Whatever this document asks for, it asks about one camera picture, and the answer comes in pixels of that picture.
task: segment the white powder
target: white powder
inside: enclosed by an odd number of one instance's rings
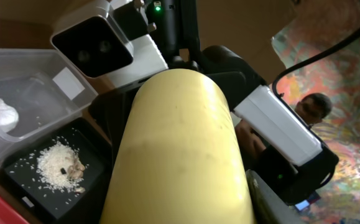
[[[73,165],[74,159],[77,159],[75,151],[57,142],[50,149],[44,149],[40,153],[41,156],[37,158],[37,172],[41,174],[41,181],[47,184],[48,189],[61,191],[66,189],[72,192],[79,186],[78,183],[83,179],[70,180],[67,174],[61,173],[61,168],[68,170],[69,166]]]
[[[18,112],[0,99],[0,128],[7,133],[17,126],[18,120]]]

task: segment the clear plastic bin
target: clear plastic bin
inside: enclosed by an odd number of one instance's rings
[[[0,49],[0,98],[19,113],[0,129],[0,165],[18,148],[81,116],[97,93],[55,50]]]

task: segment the black tray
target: black tray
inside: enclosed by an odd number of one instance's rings
[[[88,164],[80,182],[86,189],[82,194],[59,190],[53,193],[38,181],[41,176],[36,173],[37,158],[56,139],[79,149],[80,161]],[[0,171],[0,183],[44,223],[98,223],[112,169],[111,146],[87,121],[79,118],[7,158]]]

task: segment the colorful painted wall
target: colorful painted wall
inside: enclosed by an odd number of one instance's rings
[[[360,26],[360,0],[301,0],[298,17],[273,40],[287,67],[331,47]],[[283,78],[278,85],[288,104],[305,95],[327,94],[333,112],[318,133],[340,162],[322,199],[301,213],[308,223],[360,223],[360,40]]]

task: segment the black hair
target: black hair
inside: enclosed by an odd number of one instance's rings
[[[309,98],[314,101],[315,105],[319,106],[322,109],[323,113],[321,118],[325,118],[328,114],[330,114],[333,104],[328,96],[322,93],[312,93],[304,97],[302,101],[305,101]]]

